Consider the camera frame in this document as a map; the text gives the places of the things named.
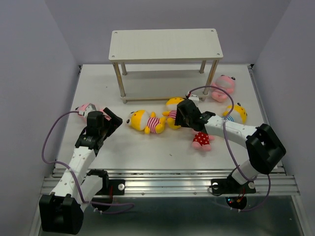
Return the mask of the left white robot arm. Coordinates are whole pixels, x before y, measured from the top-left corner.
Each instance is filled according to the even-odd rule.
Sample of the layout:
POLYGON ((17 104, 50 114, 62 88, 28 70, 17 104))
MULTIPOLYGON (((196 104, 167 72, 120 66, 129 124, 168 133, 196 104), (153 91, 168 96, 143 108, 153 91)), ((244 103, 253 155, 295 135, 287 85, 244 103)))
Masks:
POLYGON ((66 170, 49 194, 39 200, 41 226, 45 232, 76 235, 80 231, 84 210, 96 193, 109 190, 106 171, 88 172, 104 141, 123 123, 110 109, 83 112, 86 127, 80 133, 69 164, 58 161, 66 170))

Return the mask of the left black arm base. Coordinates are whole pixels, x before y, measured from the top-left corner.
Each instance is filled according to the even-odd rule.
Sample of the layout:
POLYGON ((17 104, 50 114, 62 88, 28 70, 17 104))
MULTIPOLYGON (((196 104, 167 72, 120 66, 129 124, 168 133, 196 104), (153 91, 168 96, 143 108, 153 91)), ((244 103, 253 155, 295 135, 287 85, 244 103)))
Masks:
POLYGON ((92 202, 112 204, 114 197, 125 194, 126 181, 124 179, 110 179, 92 198, 92 202))

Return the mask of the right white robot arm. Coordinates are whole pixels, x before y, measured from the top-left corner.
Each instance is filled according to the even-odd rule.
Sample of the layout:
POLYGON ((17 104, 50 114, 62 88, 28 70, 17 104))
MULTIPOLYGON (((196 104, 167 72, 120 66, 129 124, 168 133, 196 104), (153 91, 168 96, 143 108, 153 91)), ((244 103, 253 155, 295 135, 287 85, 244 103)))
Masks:
POLYGON ((268 175, 285 156, 286 149, 271 126, 249 126, 222 118, 212 112, 200 112, 193 101, 185 99, 177 105, 175 124, 195 131, 222 137, 234 142, 248 152, 248 160, 236 165, 227 178, 213 179, 212 192, 237 194, 241 190, 254 193, 253 179, 268 175))

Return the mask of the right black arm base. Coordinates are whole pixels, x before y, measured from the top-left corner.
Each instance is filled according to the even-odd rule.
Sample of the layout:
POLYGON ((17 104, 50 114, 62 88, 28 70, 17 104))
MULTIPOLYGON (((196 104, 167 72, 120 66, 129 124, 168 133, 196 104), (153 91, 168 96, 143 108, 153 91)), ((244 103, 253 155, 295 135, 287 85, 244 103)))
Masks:
POLYGON ((213 196, 226 195, 225 200, 229 207, 244 210, 247 206, 247 194, 256 193, 254 182, 239 184, 233 179, 216 178, 211 180, 208 192, 213 196))

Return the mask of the yellow plush pink-striped shirt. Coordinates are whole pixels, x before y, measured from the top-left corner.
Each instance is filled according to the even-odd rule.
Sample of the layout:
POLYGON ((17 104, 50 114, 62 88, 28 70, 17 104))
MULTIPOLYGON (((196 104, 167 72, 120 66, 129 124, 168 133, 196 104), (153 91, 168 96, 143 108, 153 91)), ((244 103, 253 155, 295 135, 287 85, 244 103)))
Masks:
POLYGON ((138 110, 131 112, 126 120, 126 124, 137 130, 143 131, 145 134, 160 134, 165 129, 166 118, 158 118, 155 112, 147 112, 146 110, 138 110))

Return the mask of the yellow plush red-striped shirt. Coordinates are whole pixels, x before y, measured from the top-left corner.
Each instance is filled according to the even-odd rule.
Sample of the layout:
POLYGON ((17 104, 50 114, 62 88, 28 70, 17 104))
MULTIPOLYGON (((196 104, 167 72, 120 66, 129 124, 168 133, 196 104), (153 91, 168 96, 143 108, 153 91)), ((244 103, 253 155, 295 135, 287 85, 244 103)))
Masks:
POLYGON ((167 124, 171 129, 176 130, 181 127, 180 125, 175 125, 175 119, 177 115, 177 105, 183 100, 184 99, 181 97, 174 97, 170 98, 165 104, 166 111, 162 112, 162 115, 166 117, 167 124))

